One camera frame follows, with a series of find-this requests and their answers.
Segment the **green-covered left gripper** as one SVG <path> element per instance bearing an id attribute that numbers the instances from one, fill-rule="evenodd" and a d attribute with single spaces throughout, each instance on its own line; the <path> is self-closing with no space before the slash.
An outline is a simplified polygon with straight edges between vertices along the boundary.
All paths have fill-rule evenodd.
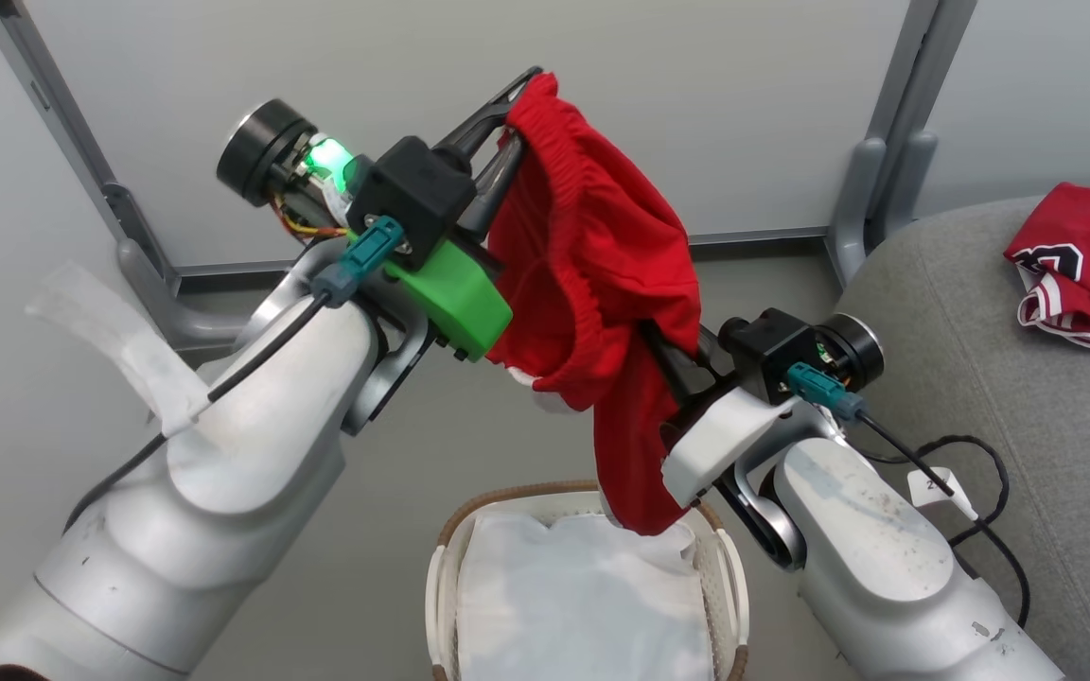
<path id="1" fill-rule="evenodd" d="M 372 245 L 371 224 L 388 220 L 393 250 L 378 271 L 405 290 L 460 358 L 481 358 L 511 320 L 496 290 L 501 264 L 484 243 L 526 147 L 516 131 L 505 131 L 480 172 L 473 156 L 542 73 L 526 69 L 440 142 L 405 135 L 378 158 L 347 150 L 290 104 L 272 99 L 239 122 L 217 177 L 251 205 L 271 207 L 287 232 L 319 252 L 320 264 L 304 253 L 300 272 L 286 276 L 294 297 L 307 296 L 325 268 Z"/>

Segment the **white-covered right gripper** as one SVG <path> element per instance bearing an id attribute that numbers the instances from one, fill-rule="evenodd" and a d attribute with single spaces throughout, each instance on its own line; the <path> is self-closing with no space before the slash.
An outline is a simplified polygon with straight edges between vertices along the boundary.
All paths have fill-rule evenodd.
<path id="1" fill-rule="evenodd" d="M 804 323 L 788 313 L 700 326 L 695 352 L 639 323 L 678 403 L 663 423 L 663 486 L 677 504 L 722 492 L 753 531 L 847 528 L 882 521 L 887 487 L 836 431 L 884 372 L 879 337 L 853 316 Z"/>

